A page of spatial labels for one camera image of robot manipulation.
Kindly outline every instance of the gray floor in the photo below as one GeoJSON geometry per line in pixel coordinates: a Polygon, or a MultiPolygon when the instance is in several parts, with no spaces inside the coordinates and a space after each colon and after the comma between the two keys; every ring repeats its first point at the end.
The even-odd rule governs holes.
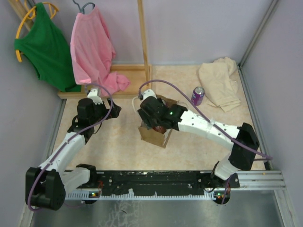
{"type": "Polygon", "coordinates": [[[232,192],[228,204],[213,201],[98,201],[34,214],[31,227],[281,227],[271,191],[232,192]]]}

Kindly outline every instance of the green tank top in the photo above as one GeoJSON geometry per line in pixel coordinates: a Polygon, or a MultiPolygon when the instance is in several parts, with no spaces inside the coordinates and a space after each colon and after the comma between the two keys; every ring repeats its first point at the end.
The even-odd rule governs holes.
{"type": "Polygon", "coordinates": [[[36,4],[36,19],[30,32],[15,39],[15,50],[29,59],[40,80],[61,91],[81,91],[73,75],[70,47],[42,3],[36,4]]]}

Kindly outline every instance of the purple soda can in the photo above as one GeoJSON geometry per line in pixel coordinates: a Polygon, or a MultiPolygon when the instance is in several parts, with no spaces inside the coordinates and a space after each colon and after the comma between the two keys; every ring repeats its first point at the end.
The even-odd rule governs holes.
{"type": "Polygon", "coordinates": [[[193,95],[191,96],[191,101],[194,105],[200,105],[202,103],[205,91],[203,87],[196,87],[193,91],[193,95]]]}

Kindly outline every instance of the wooden clothing rack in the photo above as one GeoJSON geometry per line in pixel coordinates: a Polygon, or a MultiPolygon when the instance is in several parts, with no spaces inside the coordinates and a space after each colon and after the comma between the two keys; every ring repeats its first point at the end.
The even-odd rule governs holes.
{"type": "MultiPolygon", "coordinates": [[[[26,15],[27,10],[20,0],[8,0],[12,8],[22,20],[26,15]]],[[[144,64],[136,65],[112,65],[111,71],[117,71],[121,74],[126,75],[130,80],[131,84],[125,91],[115,92],[112,96],[114,98],[130,98],[138,95],[138,90],[141,84],[152,79],[152,66],[148,64],[148,54],[147,54],[147,44],[146,44],[146,34],[145,34],[145,21],[144,21],[144,11],[143,11],[143,0],[138,1],[138,11],[139,11],[139,20],[140,20],[140,30],[141,30],[141,41],[143,49],[143,60],[144,64]]],[[[25,21],[25,26],[28,31],[30,31],[33,26],[32,20],[25,21]]],[[[151,88],[151,83],[147,84],[145,89],[151,88]]],[[[58,96],[61,99],[66,98],[86,98],[87,94],[85,93],[84,86],[80,92],[62,92],[58,91],[58,96]]]]}

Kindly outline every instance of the marble pattern surface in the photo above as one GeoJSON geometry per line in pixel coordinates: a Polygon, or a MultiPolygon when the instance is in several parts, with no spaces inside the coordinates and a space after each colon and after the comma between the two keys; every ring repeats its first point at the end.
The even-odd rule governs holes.
{"type": "MultiPolygon", "coordinates": [[[[152,78],[171,82],[191,96],[193,89],[199,86],[198,68],[198,65],[154,66],[152,78]]],[[[210,119],[226,124],[252,124],[238,72],[231,79],[239,84],[237,96],[242,102],[240,106],[225,113],[220,108],[206,104],[205,97],[199,109],[210,119]]],[[[182,95],[164,83],[154,83],[152,88],[159,95],[186,102],[182,95]]],[[[142,141],[138,131],[141,119],[134,113],[131,99],[114,99],[114,102],[122,107],[120,116],[103,122],[99,132],[91,137],[67,169],[84,163],[94,165],[98,170],[212,170],[215,163],[229,152],[210,140],[179,131],[172,132],[166,148],[142,141]]],[[[67,100],[54,149],[64,139],[77,114],[77,104],[78,99],[67,100]]],[[[140,101],[136,99],[136,107],[139,108],[139,104],[140,101]]],[[[263,170],[263,162],[255,162],[252,169],[263,170]]]]}

